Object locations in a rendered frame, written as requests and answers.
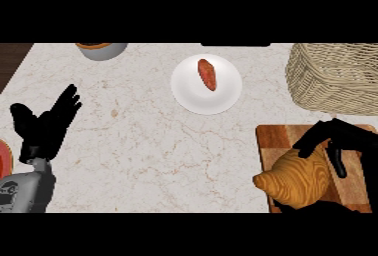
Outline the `red sausage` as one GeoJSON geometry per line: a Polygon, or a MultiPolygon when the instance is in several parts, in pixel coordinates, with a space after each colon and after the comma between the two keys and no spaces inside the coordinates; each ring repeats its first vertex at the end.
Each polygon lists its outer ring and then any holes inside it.
{"type": "Polygon", "coordinates": [[[214,91],[217,89],[215,69],[212,64],[205,59],[197,61],[197,74],[205,87],[214,91]]]}

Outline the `beige wicker basket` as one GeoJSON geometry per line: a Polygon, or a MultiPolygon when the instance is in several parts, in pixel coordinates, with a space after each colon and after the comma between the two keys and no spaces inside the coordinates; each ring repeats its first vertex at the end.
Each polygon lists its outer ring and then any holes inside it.
{"type": "Polygon", "coordinates": [[[284,78],[302,109],[378,116],[378,43],[295,43],[284,78]]]}

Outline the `white round plate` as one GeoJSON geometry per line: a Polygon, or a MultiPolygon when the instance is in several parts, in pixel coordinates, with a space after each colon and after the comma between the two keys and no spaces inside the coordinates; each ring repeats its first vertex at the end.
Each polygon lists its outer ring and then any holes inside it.
{"type": "Polygon", "coordinates": [[[212,115],[234,105],[242,92],[242,77],[233,64],[220,56],[197,54],[187,57],[171,74],[171,92],[177,103],[193,113],[212,115]],[[197,61],[205,59],[214,67],[215,90],[211,91],[197,73],[197,61]]]}

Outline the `red round object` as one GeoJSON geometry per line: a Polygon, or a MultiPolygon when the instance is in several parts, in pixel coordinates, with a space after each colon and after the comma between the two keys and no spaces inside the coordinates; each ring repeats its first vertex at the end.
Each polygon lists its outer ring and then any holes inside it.
{"type": "Polygon", "coordinates": [[[13,155],[7,143],[0,139],[0,179],[11,174],[13,155]]]}

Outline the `wooden cutting board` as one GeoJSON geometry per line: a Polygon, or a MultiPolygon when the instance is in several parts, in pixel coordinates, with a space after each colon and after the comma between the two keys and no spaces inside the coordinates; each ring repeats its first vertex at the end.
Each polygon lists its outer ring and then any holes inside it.
{"type": "MultiPolygon", "coordinates": [[[[310,125],[258,125],[255,128],[261,170],[268,171],[276,160],[290,149],[310,125]]],[[[360,164],[361,153],[354,150],[342,151],[342,164],[346,177],[339,178],[332,163],[329,166],[329,186],[321,201],[341,204],[349,210],[370,213],[370,204],[364,185],[363,169],[360,164]]]]}

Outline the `golden brown croissant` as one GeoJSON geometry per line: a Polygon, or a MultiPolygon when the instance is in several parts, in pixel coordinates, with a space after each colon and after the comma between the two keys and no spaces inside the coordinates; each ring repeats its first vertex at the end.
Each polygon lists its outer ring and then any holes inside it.
{"type": "Polygon", "coordinates": [[[318,201],[330,181],[321,146],[315,146],[307,158],[301,158],[298,153],[298,149],[289,149],[271,168],[252,177],[255,187],[293,209],[301,209],[318,201]]]}

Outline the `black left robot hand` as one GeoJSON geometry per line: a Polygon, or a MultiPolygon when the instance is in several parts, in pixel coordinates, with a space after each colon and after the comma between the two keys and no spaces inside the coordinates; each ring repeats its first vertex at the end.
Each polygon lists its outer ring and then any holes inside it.
{"type": "Polygon", "coordinates": [[[22,138],[19,161],[28,164],[35,158],[51,160],[59,152],[70,122],[81,107],[76,87],[70,84],[53,107],[35,116],[22,103],[10,105],[14,132],[22,138]]]}

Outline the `grey bowl with orange rim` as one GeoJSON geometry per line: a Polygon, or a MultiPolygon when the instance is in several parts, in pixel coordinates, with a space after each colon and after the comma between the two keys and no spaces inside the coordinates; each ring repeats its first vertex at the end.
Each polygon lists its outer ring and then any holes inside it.
{"type": "Polygon", "coordinates": [[[93,61],[115,58],[125,50],[125,43],[76,43],[82,55],[93,61]]]}

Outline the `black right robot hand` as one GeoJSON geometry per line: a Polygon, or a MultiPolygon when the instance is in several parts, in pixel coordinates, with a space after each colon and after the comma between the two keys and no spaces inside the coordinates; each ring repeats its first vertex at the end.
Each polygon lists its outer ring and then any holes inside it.
{"type": "Polygon", "coordinates": [[[298,150],[298,157],[307,158],[326,139],[326,153],[339,178],[345,177],[341,151],[355,150],[361,153],[360,164],[369,205],[372,212],[378,213],[378,134],[336,118],[326,122],[318,121],[292,146],[298,150]]]}

